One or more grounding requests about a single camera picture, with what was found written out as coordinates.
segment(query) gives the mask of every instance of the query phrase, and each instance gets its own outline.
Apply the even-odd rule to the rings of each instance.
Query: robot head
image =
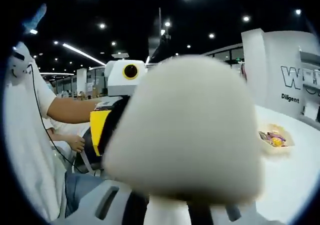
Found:
[[[19,42],[13,48],[12,56],[8,60],[8,67],[12,75],[16,78],[21,77],[27,73],[27,67],[33,61],[29,49],[23,42]]]
[[[132,96],[135,87],[147,73],[145,63],[139,60],[109,61],[104,76],[108,77],[109,96]]]

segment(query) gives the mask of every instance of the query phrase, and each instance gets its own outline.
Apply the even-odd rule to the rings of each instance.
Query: hand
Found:
[[[85,149],[85,140],[78,135],[68,135],[66,142],[70,145],[70,148],[77,153],[81,153]]]

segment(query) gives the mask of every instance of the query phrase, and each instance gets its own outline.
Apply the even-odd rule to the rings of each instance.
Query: ceiling light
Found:
[[[31,30],[30,30],[30,33],[36,35],[36,34],[38,33],[38,31],[37,31],[37,30],[34,30],[34,29],[31,29]]]
[[[70,50],[78,53],[78,54],[81,54],[82,56],[85,56],[85,57],[88,58],[88,59],[91,59],[91,60],[95,61],[96,63],[98,63],[98,64],[100,64],[100,65],[103,65],[103,66],[106,65],[106,64],[103,63],[102,61],[99,61],[98,59],[96,59],[96,58],[94,58],[94,57],[92,57],[92,56],[84,53],[83,51],[80,51],[79,49],[74,48],[73,46],[70,46],[70,45],[68,45],[68,44],[66,44],[66,43],[64,43],[63,46],[64,46],[65,48],[67,48],[67,49],[70,49]]]
[[[63,73],[63,72],[40,72],[41,75],[60,75],[60,76],[72,76],[73,73]]]
[[[242,20],[243,20],[244,22],[249,22],[249,21],[250,21],[250,17],[249,17],[249,16],[244,16],[244,17],[242,18]]]
[[[99,28],[105,29],[105,28],[106,28],[106,25],[105,25],[104,23],[100,23],[100,24],[99,24]]]

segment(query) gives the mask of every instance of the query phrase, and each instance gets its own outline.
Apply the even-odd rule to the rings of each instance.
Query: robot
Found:
[[[107,64],[109,94],[117,97],[92,113],[91,147],[113,180],[53,224],[282,224],[256,211],[262,171],[244,81],[201,56],[170,59],[148,73],[144,66]]]

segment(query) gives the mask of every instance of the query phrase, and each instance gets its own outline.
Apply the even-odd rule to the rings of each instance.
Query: cable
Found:
[[[33,92],[34,92],[34,96],[35,96],[35,100],[36,100],[36,105],[38,107],[38,111],[39,111],[39,115],[40,115],[40,118],[41,118],[41,122],[42,122],[42,126],[46,132],[46,134],[48,135],[50,141],[52,142],[54,148],[57,150],[57,152],[69,163],[71,164],[72,167],[74,167],[75,169],[77,169],[79,171],[79,173],[83,174],[83,172],[81,172],[79,170],[79,168],[76,167],[76,165],[74,165],[71,161],[69,161],[61,152],[60,150],[57,148],[57,146],[55,145],[54,141],[52,141],[52,138],[50,137],[47,129],[46,129],[46,126],[44,124],[44,121],[42,120],[42,115],[41,115],[41,111],[40,111],[40,107],[39,107],[39,102],[38,102],[38,98],[37,98],[37,92],[36,92],[36,86],[35,86],[35,76],[34,76],[34,68],[32,67],[32,65],[30,64],[28,67],[31,67],[31,71],[32,71],[32,84],[33,84]]]

